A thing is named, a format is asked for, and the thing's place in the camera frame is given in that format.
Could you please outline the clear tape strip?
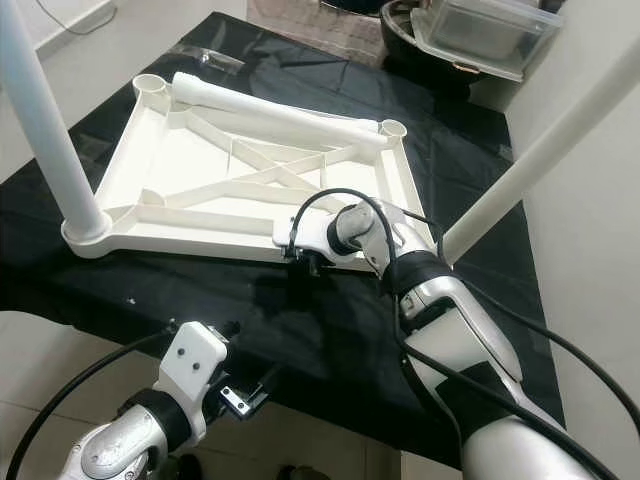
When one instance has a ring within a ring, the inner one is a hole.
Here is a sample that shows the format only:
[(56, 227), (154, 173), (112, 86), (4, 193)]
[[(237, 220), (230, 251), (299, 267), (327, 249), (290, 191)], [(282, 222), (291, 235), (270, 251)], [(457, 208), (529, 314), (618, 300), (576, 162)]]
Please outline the clear tape strip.
[(238, 73), (244, 65), (242, 60), (233, 58), (233, 56), (224, 54), (224, 52), (209, 49), (209, 47), (178, 44), (168, 52), (169, 54), (193, 58), (201, 67), (224, 70), (224, 72), (232, 74)]

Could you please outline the beige patterned bench cover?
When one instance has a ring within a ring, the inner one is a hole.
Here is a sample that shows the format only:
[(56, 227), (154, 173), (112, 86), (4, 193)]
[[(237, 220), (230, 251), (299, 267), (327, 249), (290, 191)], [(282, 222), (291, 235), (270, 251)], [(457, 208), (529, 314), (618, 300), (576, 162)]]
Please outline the beige patterned bench cover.
[(247, 0), (247, 22), (374, 67), (388, 54), (378, 18), (344, 12), (320, 0)]

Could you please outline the clear plastic storage box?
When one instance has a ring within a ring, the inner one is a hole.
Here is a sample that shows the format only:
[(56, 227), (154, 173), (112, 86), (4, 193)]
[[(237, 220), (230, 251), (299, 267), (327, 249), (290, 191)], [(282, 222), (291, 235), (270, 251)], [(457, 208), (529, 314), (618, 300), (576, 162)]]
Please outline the clear plastic storage box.
[(421, 50), (489, 76), (522, 82), (563, 27), (538, 0), (425, 0), (410, 10)]

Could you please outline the white plastic table leg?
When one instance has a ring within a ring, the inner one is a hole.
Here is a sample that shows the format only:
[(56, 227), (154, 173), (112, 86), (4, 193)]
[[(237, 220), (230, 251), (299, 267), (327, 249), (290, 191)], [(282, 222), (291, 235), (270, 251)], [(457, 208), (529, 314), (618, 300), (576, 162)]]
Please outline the white plastic table leg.
[(329, 134), (330, 137), (337, 137), (338, 140), (378, 148), (378, 150), (387, 147), (389, 142), (385, 134), (367, 131), (365, 128), (357, 127), (356, 124), (337, 122), (326, 116), (307, 113), (292, 106), (262, 100), (247, 93), (201, 81), (200, 78), (184, 72), (174, 74), (172, 92), (175, 100), (189, 105), (220, 109), (230, 113), (250, 114), (276, 120), (276, 122), (300, 125), (303, 128)]
[(109, 233), (111, 219), (96, 205), (17, 0), (0, 0), (0, 72), (15, 118), (64, 216), (65, 241), (99, 243)]
[(507, 172), (445, 232), (442, 237), (445, 262), (460, 261), (637, 83), (640, 83), (640, 60), (620, 61), (579, 101), (554, 119)]

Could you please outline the black tablecloth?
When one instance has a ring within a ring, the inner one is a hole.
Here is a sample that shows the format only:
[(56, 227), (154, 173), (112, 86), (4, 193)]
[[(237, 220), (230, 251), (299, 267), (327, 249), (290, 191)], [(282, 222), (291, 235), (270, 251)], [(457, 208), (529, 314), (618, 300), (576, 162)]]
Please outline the black tablecloth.
[[(303, 108), (384, 116), (410, 129), (407, 154), (426, 215), (451, 223), (509, 165), (506, 118), (445, 100), (407, 79), (212, 13), (180, 38), (239, 61), (232, 74), (159, 54), (147, 72), (178, 70)], [(398, 451), (458, 462), (454, 430), (419, 403), (399, 366), (390, 306), (374, 276), (289, 276), (279, 262), (116, 251), (82, 259), (61, 238), (44, 175), (28, 163), (0, 187), (0, 305), (124, 344), (169, 321), (241, 328), (229, 365), (280, 367), (271, 406), (306, 413)]]

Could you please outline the white plastic table top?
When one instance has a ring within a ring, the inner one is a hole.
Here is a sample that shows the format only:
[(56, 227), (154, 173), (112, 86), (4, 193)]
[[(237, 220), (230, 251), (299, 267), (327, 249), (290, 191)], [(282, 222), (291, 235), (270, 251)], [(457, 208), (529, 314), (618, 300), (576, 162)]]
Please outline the white plastic table top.
[[(77, 255), (97, 259), (129, 250), (285, 262), (285, 251), (271, 241), (274, 220), (333, 214), (330, 239), (339, 212), (366, 198), (390, 207), (401, 246), (436, 252), (402, 123), (292, 106), (385, 134), (388, 146), (378, 150), (300, 125), (180, 102), (172, 81), (133, 78), (131, 113), (93, 192), (111, 227), (87, 246), (64, 238)], [(338, 253), (329, 266), (371, 270), (361, 253)]]

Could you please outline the black wok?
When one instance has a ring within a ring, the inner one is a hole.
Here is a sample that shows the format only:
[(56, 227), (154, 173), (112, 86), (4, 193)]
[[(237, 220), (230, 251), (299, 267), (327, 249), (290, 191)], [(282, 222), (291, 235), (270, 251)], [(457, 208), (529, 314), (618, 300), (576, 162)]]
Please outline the black wok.
[(477, 74), (463, 72), (447, 60), (426, 54), (417, 45), (410, 15), (421, 5), (422, 0), (387, 0), (380, 6), (378, 18), (387, 49), (381, 67), (408, 81), (433, 88), (443, 84), (467, 86), (477, 81)]

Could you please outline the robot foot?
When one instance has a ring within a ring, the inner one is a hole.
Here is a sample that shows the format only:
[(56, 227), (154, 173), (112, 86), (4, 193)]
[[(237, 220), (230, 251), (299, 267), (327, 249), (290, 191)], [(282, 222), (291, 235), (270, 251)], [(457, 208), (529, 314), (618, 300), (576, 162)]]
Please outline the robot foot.
[(332, 480), (324, 472), (307, 465), (285, 465), (280, 467), (274, 480)]
[(172, 480), (204, 480), (204, 468), (195, 454), (175, 458)]

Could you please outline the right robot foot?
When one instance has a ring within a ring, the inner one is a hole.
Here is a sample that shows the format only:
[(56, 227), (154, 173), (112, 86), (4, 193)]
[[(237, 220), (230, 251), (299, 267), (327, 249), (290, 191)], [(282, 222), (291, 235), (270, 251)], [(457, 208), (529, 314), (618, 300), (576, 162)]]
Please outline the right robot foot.
[(280, 467), (274, 480), (332, 480), (324, 472), (307, 465), (285, 465)]

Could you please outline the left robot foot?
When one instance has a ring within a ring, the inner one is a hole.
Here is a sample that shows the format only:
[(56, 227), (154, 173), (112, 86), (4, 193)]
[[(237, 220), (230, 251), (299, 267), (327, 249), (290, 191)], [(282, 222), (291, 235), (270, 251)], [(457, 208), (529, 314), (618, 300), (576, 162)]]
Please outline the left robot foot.
[(204, 468), (195, 454), (175, 458), (172, 480), (204, 480)]

